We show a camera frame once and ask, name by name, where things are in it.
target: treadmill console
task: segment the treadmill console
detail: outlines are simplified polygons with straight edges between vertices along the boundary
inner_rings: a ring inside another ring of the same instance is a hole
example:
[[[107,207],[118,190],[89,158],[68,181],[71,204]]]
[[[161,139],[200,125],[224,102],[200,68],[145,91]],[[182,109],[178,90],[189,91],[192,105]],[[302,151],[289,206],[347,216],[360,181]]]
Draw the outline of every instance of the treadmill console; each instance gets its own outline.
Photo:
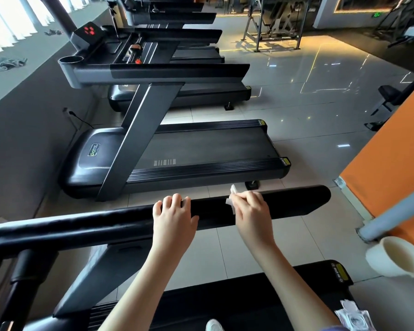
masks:
[[[88,50],[101,43],[105,36],[105,32],[98,25],[88,22],[72,33],[71,43],[78,50]]]

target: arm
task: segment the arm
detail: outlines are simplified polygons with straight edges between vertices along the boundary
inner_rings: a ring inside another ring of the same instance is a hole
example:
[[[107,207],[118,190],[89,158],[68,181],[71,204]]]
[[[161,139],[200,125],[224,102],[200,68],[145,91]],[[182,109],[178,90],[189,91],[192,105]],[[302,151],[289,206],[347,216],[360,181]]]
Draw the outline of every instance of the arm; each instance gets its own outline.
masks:
[[[305,283],[276,246],[270,210],[262,195],[231,195],[236,226],[251,254],[276,290],[295,331],[319,331],[339,319]]]
[[[189,198],[181,207],[181,195],[167,196],[155,203],[153,216],[149,256],[98,331],[149,330],[162,293],[195,236],[199,217],[191,218]]]

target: hand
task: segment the hand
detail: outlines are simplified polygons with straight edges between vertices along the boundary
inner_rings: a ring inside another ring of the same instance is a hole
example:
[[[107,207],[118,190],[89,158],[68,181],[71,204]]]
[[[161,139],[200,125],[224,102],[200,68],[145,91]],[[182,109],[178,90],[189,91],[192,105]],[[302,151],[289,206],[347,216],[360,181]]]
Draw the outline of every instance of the hand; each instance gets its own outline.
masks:
[[[236,210],[236,226],[244,243],[255,255],[265,248],[275,247],[270,209],[262,195],[245,191],[230,195]]]
[[[181,195],[174,194],[153,207],[152,250],[178,262],[192,243],[199,220],[199,216],[191,217],[190,198],[184,199],[182,207],[181,200]]]

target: orange wall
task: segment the orange wall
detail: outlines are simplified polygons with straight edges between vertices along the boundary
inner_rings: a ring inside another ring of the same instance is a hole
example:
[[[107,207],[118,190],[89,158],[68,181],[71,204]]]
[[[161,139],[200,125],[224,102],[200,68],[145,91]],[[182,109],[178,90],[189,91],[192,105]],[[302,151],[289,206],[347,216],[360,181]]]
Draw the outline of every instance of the orange wall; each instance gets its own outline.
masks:
[[[414,92],[341,176],[374,217],[414,191]],[[414,244],[414,217],[392,234]]]

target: gray pole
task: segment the gray pole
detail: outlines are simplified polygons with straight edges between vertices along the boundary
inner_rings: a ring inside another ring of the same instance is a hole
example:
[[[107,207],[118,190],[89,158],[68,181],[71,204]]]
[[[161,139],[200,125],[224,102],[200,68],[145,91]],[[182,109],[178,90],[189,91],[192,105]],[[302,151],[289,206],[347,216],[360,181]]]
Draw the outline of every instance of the gray pole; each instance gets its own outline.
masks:
[[[414,192],[364,227],[358,229],[359,237],[367,242],[372,241],[412,216],[414,216]]]

